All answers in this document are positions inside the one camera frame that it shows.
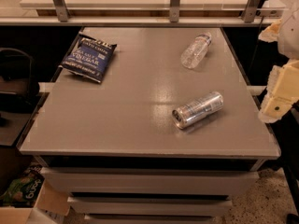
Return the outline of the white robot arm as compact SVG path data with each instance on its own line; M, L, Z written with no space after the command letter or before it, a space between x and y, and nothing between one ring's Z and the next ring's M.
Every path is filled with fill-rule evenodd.
M299 101L299 1L264 29L259 39L277 42L278 52L289 59L281 67L273 66L258 114L260 121L274 123Z

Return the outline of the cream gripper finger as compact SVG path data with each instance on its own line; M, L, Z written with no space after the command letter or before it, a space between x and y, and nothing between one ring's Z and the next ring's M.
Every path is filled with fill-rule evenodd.
M280 25L281 20L274 21L260 32L258 39L267 43L277 42Z
M266 95L258 118L263 123L280 120L299 101L299 61L289 60L282 67L274 65L268 78Z

